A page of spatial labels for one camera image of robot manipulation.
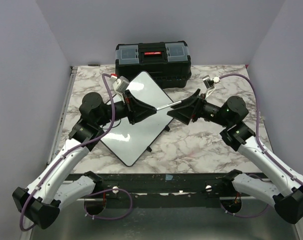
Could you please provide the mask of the white whiteboard marker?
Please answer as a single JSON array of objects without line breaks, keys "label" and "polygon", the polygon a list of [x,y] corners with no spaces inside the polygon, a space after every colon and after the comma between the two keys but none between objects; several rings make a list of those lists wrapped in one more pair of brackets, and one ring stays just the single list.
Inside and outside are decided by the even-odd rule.
[{"label": "white whiteboard marker", "polygon": [[181,104],[182,101],[179,100],[179,101],[175,101],[175,102],[172,102],[172,103],[169,103],[169,104],[166,104],[166,105],[163,105],[163,106],[160,106],[160,107],[157,107],[156,110],[157,111],[161,111],[161,110],[164,110],[164,109],[167,109],[167,108],[170,108],[170,107],[173,107],[175,105],[178,105],[178,104]]}]

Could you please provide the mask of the white whiteboard black frame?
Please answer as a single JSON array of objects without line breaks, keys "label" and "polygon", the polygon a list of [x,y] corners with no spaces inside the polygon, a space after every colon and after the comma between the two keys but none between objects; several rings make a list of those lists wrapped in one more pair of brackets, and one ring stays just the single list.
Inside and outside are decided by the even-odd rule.
[{"label": "white whiteboard black frame", "polygon": [[[140,72],[127,89],[135,98],[157,109],[173,103],[145,71]],[[101,142],[125,166],[131,167],[173,120],[167,115],[167,110],[162,109],[134,125],[130,124],[127,118],[116,121],[116,127],[111,129]]]}]

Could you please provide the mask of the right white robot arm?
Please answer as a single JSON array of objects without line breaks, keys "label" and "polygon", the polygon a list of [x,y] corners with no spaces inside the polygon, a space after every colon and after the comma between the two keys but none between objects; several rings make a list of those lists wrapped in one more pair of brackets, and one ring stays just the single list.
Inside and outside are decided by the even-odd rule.
[{"label": "right white robot arm", "polygon": [[167,115],[188,125],[199,118],[222,126],[223,142],[246,157],[269,179],[255,179],[239,170],[228,173],[221,184],[227,196],[243,193],[273,207],[286,222],[296,224],[303,218],[303,175],[286,165],[265,147],[256,132],[244,123],[249,111],[239,96],[231,96],[221,106],[207,102],[200,90],[172,106]]}]

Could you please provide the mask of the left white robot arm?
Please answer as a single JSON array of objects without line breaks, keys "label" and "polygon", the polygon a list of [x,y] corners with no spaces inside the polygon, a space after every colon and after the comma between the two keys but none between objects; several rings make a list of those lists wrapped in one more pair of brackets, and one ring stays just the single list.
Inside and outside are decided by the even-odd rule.
[{"label": "left white robot arm", "polygon": [[24,228],[24,218],[34,226],[46,229],[67,202],[85,195],[96,198],[102,193],[100,178],[93,172],[85,173],[80,181],[65,189],[61,185],[80,160],[111,130],[103,130],[104,125],[112,127],[115,121],[124,118],[134,125],[157,113],[154,106],[135,98],[129,90],[122,96],[123,100],[106,104],[99,93],[86,94],[79,107],[80,119],[56,158],[26,188],[14,190],[12,198],[20,212],[19,227],[23,232],[30,230]]}]

